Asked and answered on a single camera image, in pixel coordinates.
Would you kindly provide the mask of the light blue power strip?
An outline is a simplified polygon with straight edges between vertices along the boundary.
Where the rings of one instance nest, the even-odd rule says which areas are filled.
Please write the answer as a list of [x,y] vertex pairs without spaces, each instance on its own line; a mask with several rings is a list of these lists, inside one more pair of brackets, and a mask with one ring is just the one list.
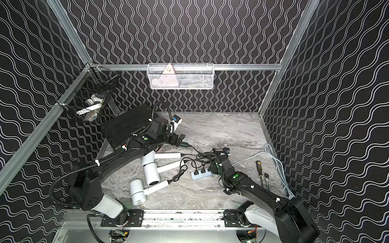
[[208,169],[202,169],[202,170],[191,172],[191,177],[193,181],[197,181],[210,176],[212,176],[212,172],[208,171]]

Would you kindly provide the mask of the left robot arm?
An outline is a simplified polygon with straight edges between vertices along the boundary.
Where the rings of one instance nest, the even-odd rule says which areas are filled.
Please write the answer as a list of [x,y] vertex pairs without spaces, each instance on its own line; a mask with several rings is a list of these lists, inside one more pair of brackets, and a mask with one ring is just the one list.
[[[128,209],[118,200],[104,194],[101,183],[111,174],[118,171],[130,162],[154,152],[163,144],[179,146],[184,135],[177,135],[182,119],[178,115],[169,120],[162,117],[154,118],[150,126],[137,136],[132,136],[120,149],[92,164],[75,169],[59,177],[49,189],[51,200],[59,205],[71,208],[80,208],[83,211],[98,212],[114,221],[116,225],[127,222]],[[68,179],[68,194],[73,202],[64,202],[54,194],[55,186]]]

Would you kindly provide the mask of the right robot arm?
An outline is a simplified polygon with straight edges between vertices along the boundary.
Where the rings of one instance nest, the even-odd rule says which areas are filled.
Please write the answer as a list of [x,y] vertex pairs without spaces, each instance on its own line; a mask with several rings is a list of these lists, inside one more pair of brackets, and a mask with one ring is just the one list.
[[223,152],[209,153],[206,157],[212,173],[220,176],[223,192],[248,199],[241,211],[243,225],[261,226],[283,243],[313,243],[318,238],[319,229],[300,200],[287,199],[258,185],[245,173],[236,171]]

